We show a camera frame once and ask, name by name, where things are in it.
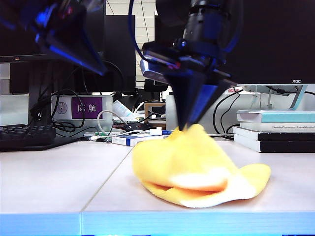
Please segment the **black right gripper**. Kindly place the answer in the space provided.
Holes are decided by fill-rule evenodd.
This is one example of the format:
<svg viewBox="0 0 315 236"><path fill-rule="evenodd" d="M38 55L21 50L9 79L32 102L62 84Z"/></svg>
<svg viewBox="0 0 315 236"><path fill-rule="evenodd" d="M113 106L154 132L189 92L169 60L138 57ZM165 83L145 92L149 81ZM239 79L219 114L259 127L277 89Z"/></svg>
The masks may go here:
<svg viewBox="0 0 315 236"><path fill-rule="evenodd" d="M168 45L157 41L143 45L142 75L171 85L179 130L184 130L187 124L199 123L218 98L237 85L230 73L219 69L236 43L237 40L230 40L220 47L210 42L176 39ZM193 75L202 75L205 84L194 105L197 85Z"/></svg>

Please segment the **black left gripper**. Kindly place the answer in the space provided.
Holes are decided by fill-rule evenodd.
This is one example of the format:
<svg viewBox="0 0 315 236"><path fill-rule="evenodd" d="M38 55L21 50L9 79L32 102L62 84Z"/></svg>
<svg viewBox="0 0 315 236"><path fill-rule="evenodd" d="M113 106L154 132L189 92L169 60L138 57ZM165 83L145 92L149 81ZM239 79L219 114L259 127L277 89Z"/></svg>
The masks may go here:
<svg viewBox="0 0 315 236"><path fill-rule="evenodd" d="M77 0L29 1L31 24L40 49L50 55L104 75L107 68L86 30L86 7Z"/></svg>

